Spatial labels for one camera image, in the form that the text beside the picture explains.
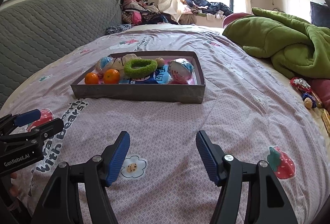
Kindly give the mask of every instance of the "green fuzzy ring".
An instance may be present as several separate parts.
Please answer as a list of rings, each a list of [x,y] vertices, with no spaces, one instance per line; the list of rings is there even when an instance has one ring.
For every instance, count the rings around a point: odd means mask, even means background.
[[[131,59],[124,66],[125,74],[132,79],[145,78],[156,69],[157,62],[151,59]]]

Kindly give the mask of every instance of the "screw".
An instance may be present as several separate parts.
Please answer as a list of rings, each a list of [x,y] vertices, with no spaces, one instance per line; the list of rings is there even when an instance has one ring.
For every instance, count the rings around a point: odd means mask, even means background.
[[[234,157],[231,156],[230,154],[225,155],[225,160],[226,161],[232,161],[233,159],[234,159]]]
[[[99,162],[100,160],[102,160],[102,157],[100,155],[96,155],[93,157],[92,159],[94,162]]]
[[[268,163],[266,161],[260,161],[259,164],[261,167],[264,167],[264,168],[268,166]]]
[[[66,166],[66,162],[65,161],[62,161],[58,164],[58,167],[60,168],[64,168]]]

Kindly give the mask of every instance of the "blue gripper pad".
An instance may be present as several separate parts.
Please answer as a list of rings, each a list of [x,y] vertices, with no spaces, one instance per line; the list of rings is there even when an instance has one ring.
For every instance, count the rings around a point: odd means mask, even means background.
[[[219,184],[220,178],[218,175],[218,165],[217,162],[212,155],[212,152],[207,145],[206,141],[202,137],[202,135],[198,132],[196,134],[196,146],[199,152],[199,155],[202,158],[204,167],[206,169],[207,175],[209,179],[213,181],[216,185]]]
[[[119,142],[115,152],[113,153],[112,159],[108,165],[108,174],[106,177],[106,184],[110,186],[118,178],[119,172],[122,168],[123,162],[127,155],[131,140],[129,133],[125,133],[121,141]]]
[[[34,109],[24,114],[20,114],[14,120],[15,126],[22,127],[31,122],[39,120],[41,117],[41,112],[39,109]]]

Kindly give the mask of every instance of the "tangerine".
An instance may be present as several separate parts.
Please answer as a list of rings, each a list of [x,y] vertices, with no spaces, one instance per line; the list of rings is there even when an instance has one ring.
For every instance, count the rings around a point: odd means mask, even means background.
[[[120,73],[116,69],[109,69],[104,73],[103,81],[105,84],[117,84],[120,81]]]
[[[87,73],[85,76],[85,84],[98,84],[99,83],[99,77],[96,73],[90,72]]]

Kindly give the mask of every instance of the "green plush blanket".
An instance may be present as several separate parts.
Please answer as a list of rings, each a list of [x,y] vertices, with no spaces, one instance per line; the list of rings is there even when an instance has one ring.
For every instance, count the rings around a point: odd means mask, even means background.
[[[271,58],[274,68],[291,79],[302,75],[330,79],[330,29],[282,12],[253,8],[230,23],[223,35],[251,56]]]

